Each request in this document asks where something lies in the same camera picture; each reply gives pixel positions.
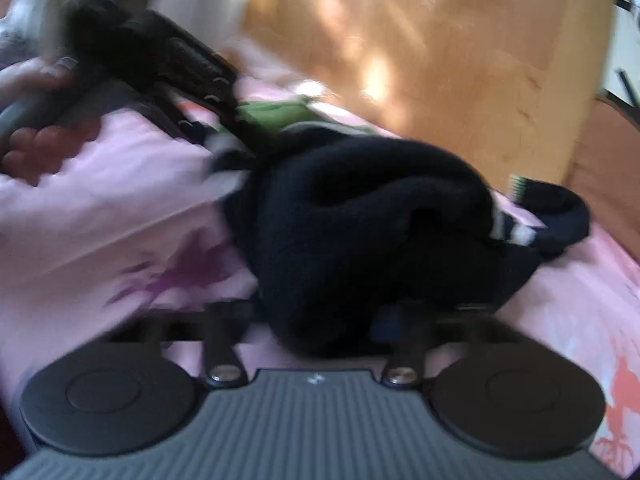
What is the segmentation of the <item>person's left hand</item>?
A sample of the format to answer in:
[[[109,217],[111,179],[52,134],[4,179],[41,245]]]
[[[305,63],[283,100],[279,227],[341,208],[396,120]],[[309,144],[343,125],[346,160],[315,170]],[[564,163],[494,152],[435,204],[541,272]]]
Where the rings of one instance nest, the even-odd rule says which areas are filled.
[[[73,70],[63,62],[45,58],[13,64],[1,71],[1,107],[7,107],[27,91],[62,88],[72,77]],[[95,141],[101,129],[100,116],[86,116],[74,128],[18,129],[10,137],[9,151],[1,157],[1,171],[37,186],[42,177],[57,174],[86,144]]]

